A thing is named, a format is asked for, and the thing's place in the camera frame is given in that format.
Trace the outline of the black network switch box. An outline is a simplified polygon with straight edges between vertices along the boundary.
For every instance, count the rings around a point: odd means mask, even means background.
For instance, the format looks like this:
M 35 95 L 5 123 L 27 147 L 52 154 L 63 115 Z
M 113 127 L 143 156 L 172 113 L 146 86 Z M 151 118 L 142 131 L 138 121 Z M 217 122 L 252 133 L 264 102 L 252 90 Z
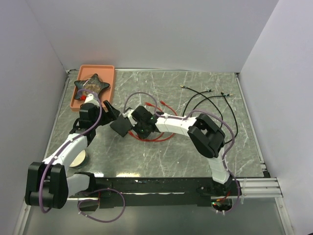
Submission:
M 116 120 L 110 124 L 110 128 L 114 130 L 121 137 L 125 137 L 132 129 L 132 124 L 128 118 L 120 115 Z

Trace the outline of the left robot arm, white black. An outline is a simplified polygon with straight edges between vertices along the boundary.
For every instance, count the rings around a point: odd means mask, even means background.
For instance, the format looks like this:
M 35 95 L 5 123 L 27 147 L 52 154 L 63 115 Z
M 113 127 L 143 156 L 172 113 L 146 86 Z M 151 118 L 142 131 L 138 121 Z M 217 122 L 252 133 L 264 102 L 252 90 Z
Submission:
M 25 203 L 39 206 L 47 213 L 51 208 L 62 208 L 69 196 L 79 192 L 86 197 L 97 191 L 94 174 L 80 172 L 68 177 L 67 171 L 75 158 L 85 150 L 96 135 L 96 128 L 115 121 L 120 111 L 107 100 L 102 105 L 81 105 L 67 139 L 42 162 L 33 162 L 27 172 Z

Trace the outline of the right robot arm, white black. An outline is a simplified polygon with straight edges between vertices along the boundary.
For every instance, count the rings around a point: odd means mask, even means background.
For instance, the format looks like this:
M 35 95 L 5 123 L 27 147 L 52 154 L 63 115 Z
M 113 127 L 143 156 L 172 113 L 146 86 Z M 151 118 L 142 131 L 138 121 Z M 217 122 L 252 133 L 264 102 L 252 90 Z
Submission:
M 212 172 L 214 191 L 225 195 L 231 189 L 230 173 L 224 164 L 225 133 L 211 119 L 212 116 L 201 113 L 197 117 L 174 116 L 163 112 L 155 114 L 143 106 L 128 109 L 123 117 L 130 122 L 130 129 L 137 133 L 141 140 L 153 132 L 172 133 L 189 137 L 197 151 L 208 159 Z

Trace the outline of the dark star-shaped dish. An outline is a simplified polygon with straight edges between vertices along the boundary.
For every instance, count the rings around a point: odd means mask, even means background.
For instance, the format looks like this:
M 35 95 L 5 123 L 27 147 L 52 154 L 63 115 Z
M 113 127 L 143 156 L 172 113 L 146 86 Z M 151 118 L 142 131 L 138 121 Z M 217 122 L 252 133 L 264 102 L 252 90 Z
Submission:
M 86 91 L 78 92 L 81 89 L 89 90 L 97 94 L 98 98 L 101 99 L 102 94 L 110 88 L 110 84 L 103 82 L 96 73 L 88 79 L 74 81 L 74 85 L 77 88 L 77 92 L 74 95 L 75 100 L 83 100 L 83 97 L 89 94 Z

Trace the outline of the orange plastic tray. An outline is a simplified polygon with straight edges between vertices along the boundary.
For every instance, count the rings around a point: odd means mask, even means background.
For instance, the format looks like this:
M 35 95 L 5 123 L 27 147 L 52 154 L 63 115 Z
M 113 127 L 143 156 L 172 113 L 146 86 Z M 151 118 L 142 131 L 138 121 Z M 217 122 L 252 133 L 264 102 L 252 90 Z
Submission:
M 71 110 L 78 112 L 87 98 L 88 93 L 79 92 L 80 89 L 96 93 L 102 102 L 105 100 L 111 102 L 114 84 L 115 67 L 113 65 L 82 65 L 74 81 L 74 91 L 70 101 Z

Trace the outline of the white round tape roll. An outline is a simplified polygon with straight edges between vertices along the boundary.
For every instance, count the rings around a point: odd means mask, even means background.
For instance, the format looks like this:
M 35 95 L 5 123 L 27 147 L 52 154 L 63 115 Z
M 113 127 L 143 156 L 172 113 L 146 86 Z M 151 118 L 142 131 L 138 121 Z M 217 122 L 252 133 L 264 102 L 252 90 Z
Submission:
M 88 153 L 86 150 L 81 151 L 73 162 L 69 165 L 70 168 L 79 169 L 88 162 Z

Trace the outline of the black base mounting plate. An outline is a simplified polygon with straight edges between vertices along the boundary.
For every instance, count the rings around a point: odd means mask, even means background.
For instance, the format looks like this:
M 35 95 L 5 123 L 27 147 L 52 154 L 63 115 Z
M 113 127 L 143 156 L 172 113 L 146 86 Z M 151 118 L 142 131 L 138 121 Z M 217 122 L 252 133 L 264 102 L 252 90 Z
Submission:
M 212 198 L 240 197 L 239 181 L 230 178 L 220 184 L 211 177 L 144 178 L 97 177 L 92 189 L 85 189 L 74 197 L 99 198 L 102 209 L 118 206 L 180 206 L 210 207 Z

